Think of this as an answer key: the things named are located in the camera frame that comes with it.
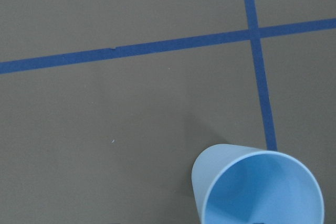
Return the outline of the blue cup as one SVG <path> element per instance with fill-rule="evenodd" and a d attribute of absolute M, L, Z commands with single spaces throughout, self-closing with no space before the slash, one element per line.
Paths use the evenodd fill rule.
<path fill-rule="evenodd" d="M 324 202 L 312 172 L 287 154 L 217 144 L 191 173 L 201 223 L 323 223 Z"/>

